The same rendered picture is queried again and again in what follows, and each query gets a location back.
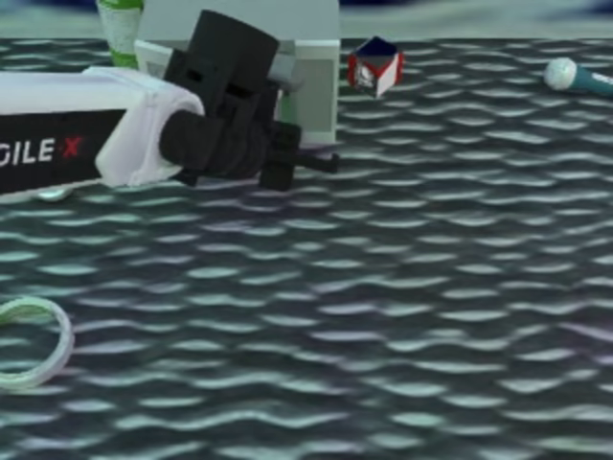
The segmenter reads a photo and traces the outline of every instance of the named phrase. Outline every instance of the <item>green and white cup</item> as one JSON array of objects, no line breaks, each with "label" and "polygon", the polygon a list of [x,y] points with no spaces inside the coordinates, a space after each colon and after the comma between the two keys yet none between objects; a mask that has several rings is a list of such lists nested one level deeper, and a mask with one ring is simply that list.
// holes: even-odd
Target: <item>green and white cup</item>
[{"label": "green and white cup", "polygon": [[144,0],[96,0],[102,29],[117,67],[138,68],[134,41],[143,14]]}]

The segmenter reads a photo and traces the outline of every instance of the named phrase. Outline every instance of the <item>microphone head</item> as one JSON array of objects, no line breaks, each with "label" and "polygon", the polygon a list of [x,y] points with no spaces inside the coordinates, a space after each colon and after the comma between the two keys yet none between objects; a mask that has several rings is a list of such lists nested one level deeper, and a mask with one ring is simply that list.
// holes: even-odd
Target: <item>microphone head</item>
[{"label": "microphone head", "polygon": [[558,57],[553,59],[545,69],[544,80],[547,85],[556,91],[570,88],[577,75],[578,66],[572,59]]}]

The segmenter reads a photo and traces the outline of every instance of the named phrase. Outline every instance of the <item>dark blue box top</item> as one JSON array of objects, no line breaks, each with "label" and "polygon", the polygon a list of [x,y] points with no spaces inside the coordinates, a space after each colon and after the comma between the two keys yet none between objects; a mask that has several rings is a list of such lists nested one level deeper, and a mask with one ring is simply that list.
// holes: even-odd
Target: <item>dark blue box top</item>
[{"label": "dark blue box top", "polygon": [[376,35],[355,50],[359,57],[392,57],[397,52],[398,47],[395,44]]}]

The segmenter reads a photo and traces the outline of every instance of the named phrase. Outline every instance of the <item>background wall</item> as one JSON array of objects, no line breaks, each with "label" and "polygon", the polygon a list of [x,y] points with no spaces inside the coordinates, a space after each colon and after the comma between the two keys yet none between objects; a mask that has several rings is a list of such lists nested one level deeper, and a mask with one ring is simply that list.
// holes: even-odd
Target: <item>background wall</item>
[{"label": "background wall", "polygon": [[[370,36],[382,31],[395,38],[609,37],[613,35],[612,3],[420,0],[404,6],[344,7],[342,29],[345,37]],[[0,0],[0,36],[101,37],[102,30],[92,0]]]}]

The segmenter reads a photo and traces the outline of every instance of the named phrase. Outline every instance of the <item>red letter x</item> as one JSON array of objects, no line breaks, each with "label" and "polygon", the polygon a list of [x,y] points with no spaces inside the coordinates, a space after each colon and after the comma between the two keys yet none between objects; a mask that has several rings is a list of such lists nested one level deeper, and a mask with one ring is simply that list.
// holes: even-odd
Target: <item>red letter x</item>
[{"label": "red letter x", "polygon": [[82,137],[67,137],[64,140],[64,145],[66,147],[64,148],[64,153],[62,154],[62,156],[64,158],[69,158],[71,156],[78,156],[79,155],[79,144],[80,144],[80,141],[82,140],[83,140]]}]

